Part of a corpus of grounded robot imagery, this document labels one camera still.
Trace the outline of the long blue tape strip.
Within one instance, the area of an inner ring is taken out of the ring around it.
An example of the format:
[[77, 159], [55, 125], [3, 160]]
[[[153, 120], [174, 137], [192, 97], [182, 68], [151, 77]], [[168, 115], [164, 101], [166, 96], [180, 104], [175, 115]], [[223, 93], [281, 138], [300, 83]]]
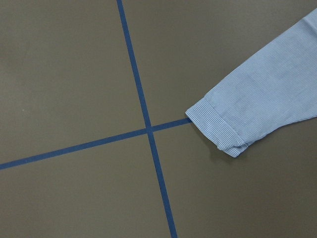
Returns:
[[139, 75], [139, 70], [138, 70], [137, 61], [134, 54], [133, 44], [132, 44], [130, 31], [129, 31], [126, 15], [124, 11], [124, 6], [121, 0], [117, 1], [117, 7], [118, 7], [120, 21], [121, 21], [121, 25], [122, 25], [122, 29], [124, 33], [124, 38], [125, 38], [125, 43], [126, 43], [126, 47], [127, 47], [127, 51], [129, 55], [129, 60], [130, 60], [130, 64], [131, 64], [131, 68], [132, 68], [132, 72], [134, 76], [134, 81], [135, 81], [135, 85], [137, 89], [137, 94], [138, 94], [138, 98], [139, 98], [139, 102], [141, 106], [142, 116], [144, 119], [146, 134], [147, 134], [149, 146], [151, 149], [152, 159], [153, 159], [153, 163], [154, 163], [154, 167], [155, 167], [155, 171], [157, 175], [157, 180], [158, 180], [158, 184], [160, 188], [160, 194], [161, 194], [162, 203], [164, 206], [164, 211], [166, 215], [166, 220], [167, 220], [170, 236], [172, 238], [176, 238], [178, 237], [178, 234], [177, 234], [177, 230], [176, 230], [176, 226], [175, 226], [175, 222], [173, 218], [172, 209], [169, 202], [168, 192], [167, 192], [164, 175], [161, 168], [160, 158], [158, 154], [158, 149], [157, 149], [157, 145], [156, 145], [156, 141], [154, 137], [154, 131], [151, 124], [150, 115], [148, 112], [147, 102], [146, 102], [144, 90], [142, 87], [142, 81]]

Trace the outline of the light blue striped shirt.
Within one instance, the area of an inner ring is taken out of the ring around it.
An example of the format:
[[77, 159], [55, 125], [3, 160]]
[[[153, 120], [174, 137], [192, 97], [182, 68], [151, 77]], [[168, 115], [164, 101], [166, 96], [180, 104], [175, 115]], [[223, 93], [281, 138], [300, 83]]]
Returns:
[[199, 131], [231, 157], [280, 127], [316, 115], [316, 11], [252, 55], [186, 111]]

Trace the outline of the crossing blue tape strip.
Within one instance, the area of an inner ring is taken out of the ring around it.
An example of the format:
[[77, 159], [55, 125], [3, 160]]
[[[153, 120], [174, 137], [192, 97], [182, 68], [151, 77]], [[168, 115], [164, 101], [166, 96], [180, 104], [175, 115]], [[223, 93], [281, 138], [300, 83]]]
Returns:
[[[181, 126], [181, 125], [185, 125], [185, 124], [189, 124], [189, 123], [192, 123], [192, 121], [189, 118], [179, 119], [179, 120], [155, 125], [152, 127], [152, 132], [161, 131], [161, 130], [165, 130], [165, 129], [169, 129], [169, 128], [173, 128], [173, 127], [177, 127], [177, 126]], [[141, 135], [147, 134], [147, 132], [148, 132], [148, 130], [146, 128], [143, 128], [143, 129], [130, 131], [130, 132], [119, 134], [119, 135], [114, 135], [114, 136], [98, 139], [95, 141], [90, 141], [90, 142], [83, 143], [83, 144], [78, 144], [78, 145], [58, 149], [55, 151], [46, 152], [46, 153], [39, 154], [39, 155], [34, 155], [34, 156], [30, 156], [30, 157], [26, 157], [26, 158], [14, 160], [14, 161], [2, 163], [0, 165], [0, 169], [5, 170], [8, 168], [21, 166], [21, 165], [33, 163], [36, 161], [45, 160], [45, 159], [53, 158], [56, 156], [61, 156], [64, 154], [69, 154], [69, 153], [73, 153], [73, 152], [77, 152], [77, 151], [81, 151], [81, 150], [85, 150], [85, 149], [89, 149], [89, 148], [117, 142], [120, 140], [125, 140], [128, 138], [141, 136]]]

